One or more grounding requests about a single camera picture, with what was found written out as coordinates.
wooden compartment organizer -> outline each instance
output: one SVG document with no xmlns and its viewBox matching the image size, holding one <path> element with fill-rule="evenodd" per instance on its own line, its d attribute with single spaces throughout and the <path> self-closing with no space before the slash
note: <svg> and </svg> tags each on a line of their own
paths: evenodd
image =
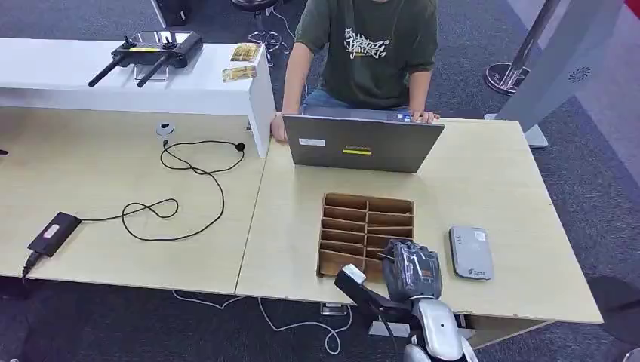
<svg viewBox="0 0 640 362">
<path fill-rule="evenodd" d="M 347 264 L 368 280 L 381 281 L 382 256 L 390 238 L 414 238 L 413 201 L 325 194 L 318 245 L 318 276 L 337 275 Z"/>
</svg>

yellow label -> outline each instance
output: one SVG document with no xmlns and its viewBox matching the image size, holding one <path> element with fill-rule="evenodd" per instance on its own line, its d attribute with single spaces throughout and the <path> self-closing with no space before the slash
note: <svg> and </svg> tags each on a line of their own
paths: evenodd
<svg viewBox="0 0 640 362">
<path fill-rule="evenodd" d="M 160 51 L 158 48 L 131 48 L 130 51 Z"/>
<path fill-rule="evenodd" d="M 350 153 L 352 155 L 368 155 L 371 156 L 371 151 L 358 151 L 355 149 L 343 149 L 342 153 Z"/>
</svg>

person's hand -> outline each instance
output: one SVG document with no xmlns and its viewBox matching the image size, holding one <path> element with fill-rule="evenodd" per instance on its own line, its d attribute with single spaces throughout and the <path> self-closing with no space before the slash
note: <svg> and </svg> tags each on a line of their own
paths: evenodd
<svg viewBox="0 0 640 362">
<path fill-rule="evenodd" d="M 434 120 L 440 119 L 440 115 L 427 111 L 409 111 L 411 112 L 411 121 L 415 123 L 433 123 Z"/>
<path fill-rule="evenodd" d="M 287 131 L 285 130 L 285 121 L 282 120 L 282 112 L 276 112 L 275 117 L 271 120 L 271 134 L 276 141 L 287 142 Z"/>
</svg>

green t-shirt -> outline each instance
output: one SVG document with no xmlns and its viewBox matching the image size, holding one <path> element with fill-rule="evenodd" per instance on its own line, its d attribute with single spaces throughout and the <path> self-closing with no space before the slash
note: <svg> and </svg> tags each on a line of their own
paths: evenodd
<svg viewBox="0 0 640 362">
<path fill-rule="evenodd" d="M 437 42 L 435 0 L 309 0 L 296 42 L 329 44 L 322 87 L 357 108 L 408 102 L 407 77 L 429 71 Z"/>
</svg>

wooden desk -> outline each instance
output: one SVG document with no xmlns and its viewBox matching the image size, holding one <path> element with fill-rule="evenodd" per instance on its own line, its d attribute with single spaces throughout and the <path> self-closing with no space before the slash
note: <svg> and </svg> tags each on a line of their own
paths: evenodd
<svg viewBox="0 0 640 362">
<path fill-rule="evenodd" d="M 315 274 L 322 196 L 344 192 L 415 201 L 414 237 L 440 255 L 442 300 L 459 313 L 485 316 L 475 319 L 487 333 L 474 337 L 474 346 L 547 321 L 601 323 L 518 123 L 443 123 L 415 175 L 295 167 L 289 148 L 272 142 L 236 293 L 350 302 L 332 278 Z M 488 231 L 492 281 L 454 275 L 447 237 L 454 224 Z M 386 293 L 383 284 L 369 286 Z"/>
<path fill-rule="evenodd" d="M 220 210 L 214 181 L 160 164 L 155 128 L 167 120 L 176 124 L 172 142 L 230 140 L 247 146 L 243 162 L 217 176 L 226 200 L 222 219 L 178 242 L 138 241 L 119 220 L 83 223 L 31 276 L 234 293 L 264 166 L 245 130 L 246 118 L 238 116 L 0 108 L 0 145 L 10 152 L 0 158 L 0 275 L 19 275 L 29 255 L 26 246 L 58 211 L 105 217 L 132 201 L 173 197 L 180 211 L 172 219 L 142 212 L 128 217 L 130 227 L 140 235 L 167 237 L 209 223 Z M 240 156 L 233 146 L 174 150 L 205 170 L 228 167 Z"/>
</svg>

